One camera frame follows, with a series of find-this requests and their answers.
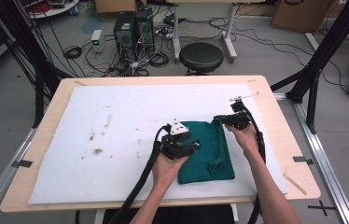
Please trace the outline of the large cardboard box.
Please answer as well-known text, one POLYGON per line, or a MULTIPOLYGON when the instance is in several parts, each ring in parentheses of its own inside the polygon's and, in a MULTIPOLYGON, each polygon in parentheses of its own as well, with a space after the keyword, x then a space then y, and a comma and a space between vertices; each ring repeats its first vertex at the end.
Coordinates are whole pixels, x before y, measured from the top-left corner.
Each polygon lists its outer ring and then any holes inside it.
POLYGON ((328 15, 335 0, 278 0, 272 28, 297 33, 313 33, 328 15))

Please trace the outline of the person's dark clothing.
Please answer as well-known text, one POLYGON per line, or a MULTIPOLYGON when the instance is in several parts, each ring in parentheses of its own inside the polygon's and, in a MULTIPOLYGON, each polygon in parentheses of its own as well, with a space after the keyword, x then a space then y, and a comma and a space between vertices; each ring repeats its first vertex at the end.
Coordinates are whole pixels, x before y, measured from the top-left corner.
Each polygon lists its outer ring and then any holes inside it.
POLYGON ((159 207, 152 224, 234 224, 229 204, 159 207))

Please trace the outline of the black round stool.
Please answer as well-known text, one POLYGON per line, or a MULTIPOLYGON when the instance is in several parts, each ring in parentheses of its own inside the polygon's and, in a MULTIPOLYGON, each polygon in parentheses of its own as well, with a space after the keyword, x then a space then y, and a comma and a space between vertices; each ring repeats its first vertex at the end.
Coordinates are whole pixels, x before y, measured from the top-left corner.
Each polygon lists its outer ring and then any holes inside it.
POLYGON ((179 52, 179 61, 188 69, 189 76, 213 72, 223 63, 223 60, 221 49, 209 43, 191 43, 179 52))

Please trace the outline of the round white table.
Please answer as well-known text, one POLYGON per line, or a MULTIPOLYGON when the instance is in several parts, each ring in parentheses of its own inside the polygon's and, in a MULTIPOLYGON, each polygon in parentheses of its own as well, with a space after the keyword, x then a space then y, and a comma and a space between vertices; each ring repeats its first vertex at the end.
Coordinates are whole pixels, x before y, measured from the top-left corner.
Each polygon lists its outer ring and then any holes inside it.
POLYGON ((42 19, 70 12, 79 0, 16 0, 31 19, 42 19))

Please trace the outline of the aluminium floor rail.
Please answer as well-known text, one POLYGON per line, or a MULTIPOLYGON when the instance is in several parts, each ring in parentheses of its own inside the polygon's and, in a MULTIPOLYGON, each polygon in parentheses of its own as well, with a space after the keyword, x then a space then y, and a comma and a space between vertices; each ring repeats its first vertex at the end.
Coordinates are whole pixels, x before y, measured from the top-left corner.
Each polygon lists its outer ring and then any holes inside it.
POLYGON ((314 161, 317 164, 319 171, 327 186, 329 195, 335 204, 335 208, 343 224, 349 224, 349 201, 342 189, 341 183, 337 178, 333 167, 328 159, 326 151, 321 144, 320 139, 316 133, 313 133, 306 123, 307 113, 302 104, 292 103, 300 126, 306 136, 314 161))
POLYGON ((25 153, 27 152, 33 137, 35 136, 36 128, 32 128, 24 137, 21 144, 19 145, 18 149, 15 151, 12 158, 7 163, 4 171, 2 174, 0 174, 0 202, 3 200, 10 183, 12 182, 18 167, 16 166, 16 163, 19 163, 25 153))

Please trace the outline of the person's left hand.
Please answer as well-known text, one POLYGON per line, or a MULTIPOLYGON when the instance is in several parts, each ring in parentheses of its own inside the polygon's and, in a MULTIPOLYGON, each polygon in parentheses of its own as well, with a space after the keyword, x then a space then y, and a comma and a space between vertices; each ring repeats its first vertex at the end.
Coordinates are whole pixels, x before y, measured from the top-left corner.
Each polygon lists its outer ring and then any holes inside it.
POLYGON ((177 174, 188 157, 170 160, 161 153, 153 166, 153 189, 166 191, 174 182, 177 174))

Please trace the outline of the white foam mat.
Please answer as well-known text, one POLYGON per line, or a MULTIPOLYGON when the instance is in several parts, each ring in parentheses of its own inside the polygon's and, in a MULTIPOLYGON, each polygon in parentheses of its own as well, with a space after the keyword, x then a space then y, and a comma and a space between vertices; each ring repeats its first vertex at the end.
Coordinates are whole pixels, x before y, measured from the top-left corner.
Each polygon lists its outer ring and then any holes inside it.
MULTIPOLYGON (((247 84, 81 86, 74 88, 42 160, 30 204, 122 203, 152 151, 156 133, 177 119, 213 122, 243 102, 257 122, 261 90, 247 84)), ((224 127, 235 173, 232 180, 180 185, 165 200, 253 196, 256 187, 234 136, 224 127)))

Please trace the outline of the thin wooden stick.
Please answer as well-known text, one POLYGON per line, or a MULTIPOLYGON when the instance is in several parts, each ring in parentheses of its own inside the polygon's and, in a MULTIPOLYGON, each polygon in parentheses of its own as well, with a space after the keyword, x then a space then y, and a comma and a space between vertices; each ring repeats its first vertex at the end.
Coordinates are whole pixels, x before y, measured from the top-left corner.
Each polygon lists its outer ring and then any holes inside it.
POLYGON ((303 189, 293 178, 291 178, 287 174, 283 174, 283 177, 291 183, 298 191, 300 191, 303 195, 307 195, 307 192, 305 189, 303 189))

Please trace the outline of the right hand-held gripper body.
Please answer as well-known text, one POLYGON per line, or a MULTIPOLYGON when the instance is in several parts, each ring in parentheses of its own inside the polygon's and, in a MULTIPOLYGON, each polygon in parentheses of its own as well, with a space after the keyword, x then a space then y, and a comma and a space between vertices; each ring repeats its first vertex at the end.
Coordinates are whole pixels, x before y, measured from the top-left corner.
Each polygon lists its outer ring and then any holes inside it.
POLYGON ((236 128, 237 130, 244 130, 249 124, 256 124, 252 113, 244 105, 243 99, 244 97, 242 96, 230 99, 230 107, 234 112, 230 118, 230 126, 236 128))

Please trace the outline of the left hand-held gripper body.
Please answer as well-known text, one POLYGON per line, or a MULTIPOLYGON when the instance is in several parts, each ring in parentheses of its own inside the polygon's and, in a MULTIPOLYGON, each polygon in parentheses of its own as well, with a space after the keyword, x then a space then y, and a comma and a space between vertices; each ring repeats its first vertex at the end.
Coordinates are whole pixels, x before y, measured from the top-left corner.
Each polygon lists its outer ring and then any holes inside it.
POLYGON ((183 145, 190 139, 191 132, 189 128, 182 124, 177 119, 174 119, 171 124, 164 127, 167 132, 161 139, 161 152, 170 160, 176 160, 192 154, 183 151, 183 145))

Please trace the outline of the white box green light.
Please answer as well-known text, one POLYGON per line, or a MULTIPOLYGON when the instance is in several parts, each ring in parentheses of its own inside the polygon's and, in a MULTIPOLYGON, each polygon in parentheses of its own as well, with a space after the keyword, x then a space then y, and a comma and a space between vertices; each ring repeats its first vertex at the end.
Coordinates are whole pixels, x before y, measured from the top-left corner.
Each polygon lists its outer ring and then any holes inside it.
POLYGON ((103 39, 101 30, 94 30, 91 36, 91 44, 95 52, 102 53, 105 48, 105 41, 103 39))

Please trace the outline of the green long-sleeve shirt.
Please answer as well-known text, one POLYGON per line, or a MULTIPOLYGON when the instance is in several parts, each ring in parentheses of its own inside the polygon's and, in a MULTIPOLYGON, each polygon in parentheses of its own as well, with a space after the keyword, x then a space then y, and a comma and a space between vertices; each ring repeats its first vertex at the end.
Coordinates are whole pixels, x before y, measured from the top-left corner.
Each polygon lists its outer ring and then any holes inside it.
POLYGON ((234 179, 235 173, 222 125, 207 121, 183 121, 183 124, 191 133, 191 139, 186 144, 200 139, 201 147, 182 165, 177 182, 184 185, 234 179))

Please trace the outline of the white desk frame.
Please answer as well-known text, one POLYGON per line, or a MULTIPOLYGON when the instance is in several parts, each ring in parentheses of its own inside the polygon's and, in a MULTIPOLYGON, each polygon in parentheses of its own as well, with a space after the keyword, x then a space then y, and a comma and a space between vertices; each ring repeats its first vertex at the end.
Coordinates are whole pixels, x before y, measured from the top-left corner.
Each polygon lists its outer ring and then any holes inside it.
POLYGON ((224 41, 230 55, 230 61, 233 62, 237 57, 236 50, 230 39, 231 29, 236 15, 236 11, 241 4, 254 4, 261 3, 262 0, 167 0, 174 5, 174 34, 173 34, 173 46, 174 46, 174 61, 179 62, 179 53, 181 50, 180 37, 178 32, 178 19, 180 18, 181 8, 196 10, 197 15, 201 16, 202 12, 205 13, 207 19, 218 17, 219 15, 228 19, 228 24, 225 29, 220 33, 221 39, 224 41))

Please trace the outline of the black tape strip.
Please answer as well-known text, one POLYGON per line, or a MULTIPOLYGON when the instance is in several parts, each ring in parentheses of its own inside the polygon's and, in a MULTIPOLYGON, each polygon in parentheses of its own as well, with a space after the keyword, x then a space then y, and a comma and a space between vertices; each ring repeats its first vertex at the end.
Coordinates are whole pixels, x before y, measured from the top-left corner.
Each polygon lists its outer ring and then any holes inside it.
POLYGON ((11 166, 14 168, 19 168, 19 167, 26 167, 29 168, 33 164, 32 161, 25 161, 25 160, 20 160, 20 161, 13 161, 11 166))
POLYGON ((307 159, 304 156, 296 156, 293 157, 293 161, 294 162, 305 162, 307 165, 312 165, 314 164, 314 161, 312 159, 307 159))

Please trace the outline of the small cardboard box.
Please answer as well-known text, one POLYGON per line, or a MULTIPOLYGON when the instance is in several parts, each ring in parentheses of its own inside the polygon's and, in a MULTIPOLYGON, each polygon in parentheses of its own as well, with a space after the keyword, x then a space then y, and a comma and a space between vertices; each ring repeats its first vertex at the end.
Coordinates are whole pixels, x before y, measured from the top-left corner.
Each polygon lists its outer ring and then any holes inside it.
POLYGON ((98 13, 136 11, 147 4, 147 0, 95 0, 98 13))

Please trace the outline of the person's right hand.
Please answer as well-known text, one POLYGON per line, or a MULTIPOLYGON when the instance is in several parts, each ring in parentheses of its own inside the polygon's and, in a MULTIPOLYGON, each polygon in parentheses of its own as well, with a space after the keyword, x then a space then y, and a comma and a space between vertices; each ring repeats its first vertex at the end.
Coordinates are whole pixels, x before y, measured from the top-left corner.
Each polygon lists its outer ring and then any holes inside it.
POLYGON ((247 158, 251 155, 258 155, 257 131, 253 124, 249 123, 242 130, 230 125, 226 125, 226 128, 234 134, 237 143, 243 149, 247 158))

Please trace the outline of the black computer tower green sticker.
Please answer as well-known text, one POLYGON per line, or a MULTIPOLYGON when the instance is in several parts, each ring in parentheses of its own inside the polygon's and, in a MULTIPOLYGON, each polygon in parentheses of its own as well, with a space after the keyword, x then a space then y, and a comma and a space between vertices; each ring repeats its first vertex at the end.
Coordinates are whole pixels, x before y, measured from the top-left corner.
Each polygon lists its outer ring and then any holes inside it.
POLYGON ((135 13, 131 11, 120 12, 113 30, 119 54, 132 61, 135 60, 134 16, 135 13))

